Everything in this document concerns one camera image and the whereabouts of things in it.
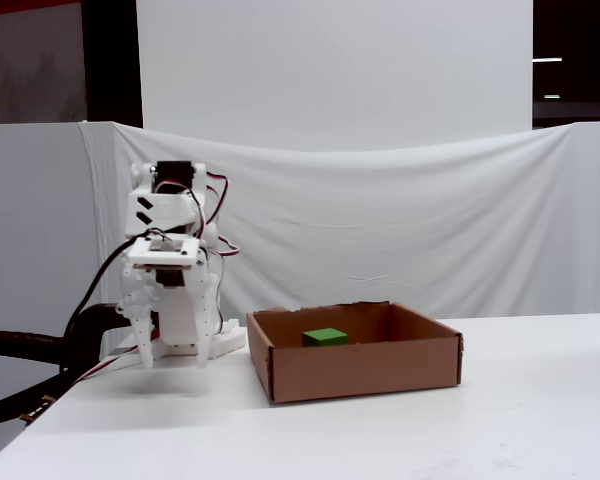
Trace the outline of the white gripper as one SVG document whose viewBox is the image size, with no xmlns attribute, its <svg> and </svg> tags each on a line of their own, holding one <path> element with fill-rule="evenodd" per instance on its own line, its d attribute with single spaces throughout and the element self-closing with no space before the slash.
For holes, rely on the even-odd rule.
<svg viewBox="0 0 600 480">
<path fill-rule="evenodd" d="M 117 310 L 131 324 L 145 369 L 154 363 L 151 314 L 160 301 L 158 284 L 163 287 L 158 310 L 161 340 L 171 355 L 197 355 L 197 366 L 206 367 L 218 317 L 217 280 L 206 259 L 197 259 L 190 270 L 156 273 L 124 260 L 123 296 Z"/>
</svg>

